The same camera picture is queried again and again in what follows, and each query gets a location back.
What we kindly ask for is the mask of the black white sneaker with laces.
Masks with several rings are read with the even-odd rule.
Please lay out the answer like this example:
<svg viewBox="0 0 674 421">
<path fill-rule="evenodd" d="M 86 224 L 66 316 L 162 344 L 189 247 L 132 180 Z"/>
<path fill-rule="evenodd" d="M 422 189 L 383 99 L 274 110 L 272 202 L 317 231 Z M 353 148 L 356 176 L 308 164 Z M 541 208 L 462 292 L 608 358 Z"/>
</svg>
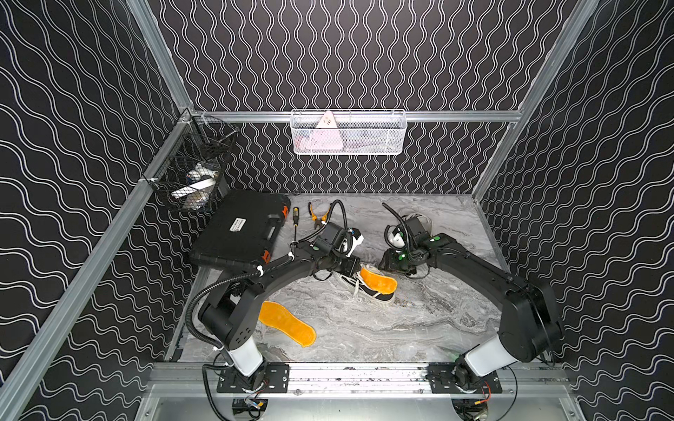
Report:
<svg viewBox="0 0 674 421">
<path fill-rule="evenodd" d="M 359 274 L 356 275 L 355 278 L 348 278 L 338 274 L 335 277 L 351 287 L 353 296 L 365 296 L 381 305 L 389 305 L 394 301 L 396 291 L 391 295 L 380 295 L 379 293 L 375 293 L 375 291 L 364 285 Z"/>
</svg>

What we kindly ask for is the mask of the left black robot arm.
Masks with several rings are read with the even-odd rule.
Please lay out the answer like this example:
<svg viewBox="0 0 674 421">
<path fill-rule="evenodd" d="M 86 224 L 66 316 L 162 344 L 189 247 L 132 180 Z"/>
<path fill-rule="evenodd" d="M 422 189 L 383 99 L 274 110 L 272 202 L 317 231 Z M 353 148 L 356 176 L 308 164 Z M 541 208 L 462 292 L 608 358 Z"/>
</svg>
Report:
<svg viewBox="0 0 674 421">
<path fill-rule="evenodd" d="M 207 298 L 198 311 L 198 320 L 215 338 L 215 347 L 225 351 L 233 366 L 245 377 L 256 375 L 264 358 L 253 339 L 263 303 L 277 291 L 321 270 L 354 275 L 361 269 L 361 258 L 343 257 L 313 245 L 299 246 L 287 257 L 272 261 L 252 275 L 238 302 L 225 294 Z"/>
</svg>

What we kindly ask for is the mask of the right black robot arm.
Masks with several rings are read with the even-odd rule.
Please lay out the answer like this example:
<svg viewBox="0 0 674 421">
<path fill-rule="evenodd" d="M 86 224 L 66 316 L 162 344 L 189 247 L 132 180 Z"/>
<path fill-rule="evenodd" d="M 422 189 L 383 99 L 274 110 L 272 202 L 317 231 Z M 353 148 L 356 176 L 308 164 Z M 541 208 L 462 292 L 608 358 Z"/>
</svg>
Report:
<svg viewBox="0 0 674 421">
<path fill-rule="evenodd" d="M 509 274 L 447 234 L 426 235 L 409 250 L 388 249 L 379 269 L 413 275 L 423 264 L 454 275 L 500 310 L 497 334 L 458 357 L 454 377 L 461 387 L 516 362 L 533 361 L 563 339 L 560 311 L 549 284 Z"/>
</svg>

